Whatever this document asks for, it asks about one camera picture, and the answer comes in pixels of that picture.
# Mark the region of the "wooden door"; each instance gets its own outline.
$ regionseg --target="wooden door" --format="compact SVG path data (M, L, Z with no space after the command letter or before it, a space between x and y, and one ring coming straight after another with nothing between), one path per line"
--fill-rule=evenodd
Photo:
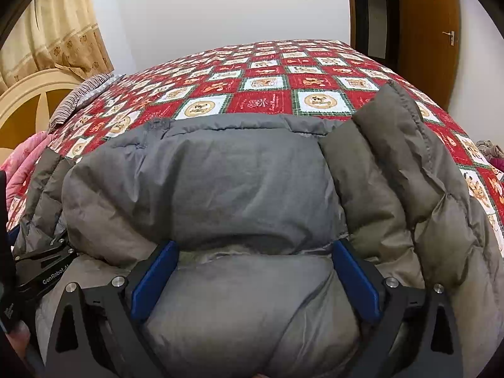
M447 110L459 56L459 0L399 0L399 6L398 73Z

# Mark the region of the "metal screw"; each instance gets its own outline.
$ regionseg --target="metal screw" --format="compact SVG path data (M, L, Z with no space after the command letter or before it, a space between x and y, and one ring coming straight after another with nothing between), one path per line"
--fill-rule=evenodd
M75 290L77 290L77 283L67 284L65 290L67 290L69 293L73 293Z
M444 293L444 287L442 284L434 284L434 291L437 292L437 294L443 294Z
M385 279L385 284L390 288L397 288L399 287L399 280L397 280L395 277L387 277Z
M114 277L114 278L112 279L112 285L113 285L114 287L120 287L120 286L122 286L122 285L124 284L124 281L125 281L125 280L124 280L124 277L122 277L122 276L117 276L117 277Z

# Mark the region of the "beige curtain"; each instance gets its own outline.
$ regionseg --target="beige curtain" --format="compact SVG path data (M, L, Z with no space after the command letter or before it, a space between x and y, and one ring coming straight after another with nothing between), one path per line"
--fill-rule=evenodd
M33 0L0 50L0 94L47 68L111 72L91 0Z

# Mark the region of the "headboard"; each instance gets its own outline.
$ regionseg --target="headboard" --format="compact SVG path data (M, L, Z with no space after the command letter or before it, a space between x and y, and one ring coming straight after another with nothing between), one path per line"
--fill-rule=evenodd
M31 135L47 130L61 100L82 78L60 69L45 69L23 78L0 97L0 164Z

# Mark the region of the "quilt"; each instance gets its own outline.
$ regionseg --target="quilt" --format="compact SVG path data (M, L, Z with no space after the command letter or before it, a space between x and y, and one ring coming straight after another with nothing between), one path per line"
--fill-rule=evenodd
M345 121L390 79L408 91L426 125L450 151L469 193L485 209L503 252L504 174L426 94L336 40L230 45L146 69L122 79L77 112L54 132L50 147L78 163L105 141L152 118L259 112ZM24 212L30 177L11 204L9 229Z

